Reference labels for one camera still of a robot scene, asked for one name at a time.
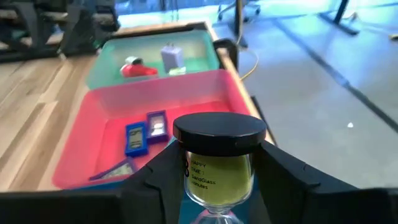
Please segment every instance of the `table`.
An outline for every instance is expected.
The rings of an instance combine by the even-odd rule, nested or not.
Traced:
[[[197,21],[124,28],[115,35],[170,32],[200,24],[205,25],[213,40],[218,39],[209,22]],[[52,36],[50,42],[59,42],[61,38]],[[251,115],[259,118],[228,52],[218,49],[217,53]],[[95,59],[95,55],[87,55],[0,64],[1,192],[57,189],[52,184],[53,172],[80,103],[89,90],[85,77]],[[273,143],[269,133],[266,140]]]

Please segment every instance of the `blue box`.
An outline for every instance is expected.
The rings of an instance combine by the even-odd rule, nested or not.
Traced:
[[[136,157],[148,154],[147,128],[145,122],[126,126],[126,156]]]

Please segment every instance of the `hourglass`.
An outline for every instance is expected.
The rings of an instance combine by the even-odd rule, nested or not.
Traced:
[[[236,113],[196,113],[174,121],[174,136],[185,153],[185,192],[207,211],[193,223],[242,223],[231,209],[249,198],[251,153],[266,126]]]

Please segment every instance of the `red object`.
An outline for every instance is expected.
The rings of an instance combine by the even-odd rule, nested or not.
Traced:
[[[126,125],[145,121],[148,112],[160,110],[166,110],[168,133],[173,133],[175,118],[189,113],[233,111],[249,114],[238,87],[225,70],[92,90],[81,102],[53,183],[61,189],[69,189],[114,180],[88,181],[91,176],[126,158]],[[136,169],[158,155],[166,145],[167,142],[160,142],[148,146],[148,155],[132,159]]]
[[[143,65],[125,65],[121,69],[121,72],[124,78],[157,74],[156,68],[150,68]]]

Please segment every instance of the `desk leg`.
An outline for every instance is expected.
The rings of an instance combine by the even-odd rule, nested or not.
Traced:
[[[235,20],[232,24],[229,24],[229,28],[233,31],[235,38],[238,40],[239,38],[239,31],[242,29],[241,27],[241,23],[240,23],[240,18],[243,16],[242,15],[242,9],[243,5],[242,5],[242,1],[243,0],[236,0],[236,4],[235,4]],[[244,37],[242,36],[241,40],[239,41],[239,43],[237,43],[239,46],[247,48],[248,47],[248,43],[245,41]]]
[[[347,8],[349,0],[341,0],[340,7],[338,8],[337,14],[335,18],[332,18],[329,13],[320,13],[319,16],[339,28],[340,30],[344,31],[345,33],[349,35],[356,35],[359,33],[359,30],[352,28],[352,24],[342,24],[341,23],[341,18],[343,17],[343,14]]]

